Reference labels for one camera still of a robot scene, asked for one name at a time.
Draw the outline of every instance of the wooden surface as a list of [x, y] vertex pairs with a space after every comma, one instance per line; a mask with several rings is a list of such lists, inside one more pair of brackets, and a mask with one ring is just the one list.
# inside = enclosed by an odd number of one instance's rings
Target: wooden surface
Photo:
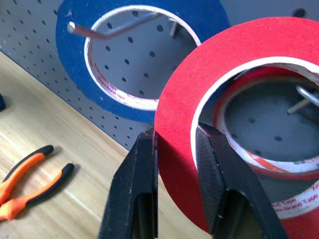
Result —
[[[128, 153], [22, 68], [0, 53], [0, 179], [23, 157], [52, 144], [53, 156], [24, 176], [13, 196], [48, 183], [68, 163], [76, 173], [62, 192], [0, 223], [0, 239], [97, 238], [111, 180]], [[171, 200], [159, 179], [159, 238], [207, 239]]]

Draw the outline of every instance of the blue tape roll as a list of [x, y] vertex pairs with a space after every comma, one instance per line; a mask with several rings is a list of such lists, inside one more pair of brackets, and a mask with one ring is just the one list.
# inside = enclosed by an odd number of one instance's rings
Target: blue tape roll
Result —
[[200, 42], [229, 27], [227, 15], [218, 0], [64, 0], [59, 7], [56, 45], [60, 60], [71, 79], [90, 100], [121, 117], [153, 122], [154, 111], [133, 109], [107, 96], [92, 80], [84, 57], [85, 37], [72, 35], [67, 23], [72, 21], [91, 28], [105, 13], [128, 5], [150, 5], [162, 8], [183, 19], [196, 33]]

